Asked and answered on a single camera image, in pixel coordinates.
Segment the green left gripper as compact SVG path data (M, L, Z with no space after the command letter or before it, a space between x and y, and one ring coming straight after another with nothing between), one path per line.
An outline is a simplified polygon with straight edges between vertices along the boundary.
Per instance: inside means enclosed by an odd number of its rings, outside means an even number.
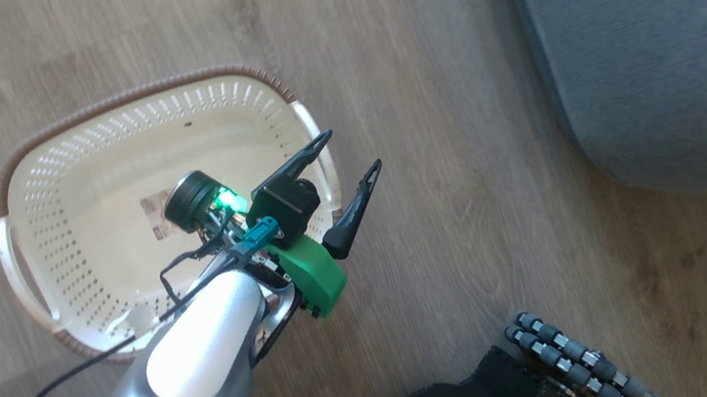
M253 189L253 197L277 179L299 179L305 168L321 155L332 134L331 129L318 134ZM353 201L345 208L340 219L324 234L322 244L310 236L302 235L287 248L274 243L267 246L267 250L275 255L280 267L302 294L305 308L310 310L314 317L328 317L347 285L346 273L336 261L349 257L382 168L382 159L374 161L358 182Z

